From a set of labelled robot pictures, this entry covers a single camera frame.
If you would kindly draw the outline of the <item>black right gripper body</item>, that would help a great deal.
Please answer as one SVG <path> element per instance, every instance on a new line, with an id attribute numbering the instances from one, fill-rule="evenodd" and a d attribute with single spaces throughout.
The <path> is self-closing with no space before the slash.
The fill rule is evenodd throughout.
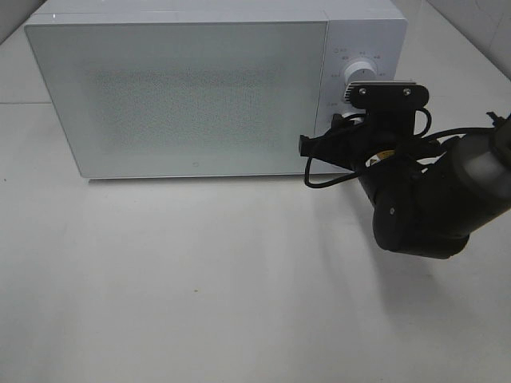
<path id="1" fill-rule="evenodd" d="M 331 129 L 333 132 L 347 131 L 339 136 L 337 155 L 331 159 L 334 166 L 350 171 L 355 171 L 378 149 L 393 148 L 398 141 L 395 131 L 363 120 L 349 128 Z"/>

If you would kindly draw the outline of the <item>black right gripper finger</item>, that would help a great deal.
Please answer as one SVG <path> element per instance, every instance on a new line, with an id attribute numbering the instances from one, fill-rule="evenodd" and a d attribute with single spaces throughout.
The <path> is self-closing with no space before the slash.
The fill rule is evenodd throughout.
<path id="1" fill-rule="evenodd" d="M 339 113 L 335 113 L 331 120 L 332 128 L 349 128 L 356 124 L 358 120 L 344 120 L 343 115 Z"/>
<path id="2" fill-rule="evenodd" d="M 298 150 L 301 157 L 334 158 L 337 155 L 339 132 L 327 131 L 318 137 L 299 136 Z"/>

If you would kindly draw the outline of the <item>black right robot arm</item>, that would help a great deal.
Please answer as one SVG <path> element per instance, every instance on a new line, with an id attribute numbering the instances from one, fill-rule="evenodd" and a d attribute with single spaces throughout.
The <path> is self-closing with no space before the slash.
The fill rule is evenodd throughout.
<path id="1" fill-rule="evenodd" d="M 373 209 L 372 230 L 386 251 L 448 259 L 471 234 L 510 209 L 510 120 L 489 128 L 414 131 L 414 119 L 335 116 L 299 154 L 347 170 Z"/>

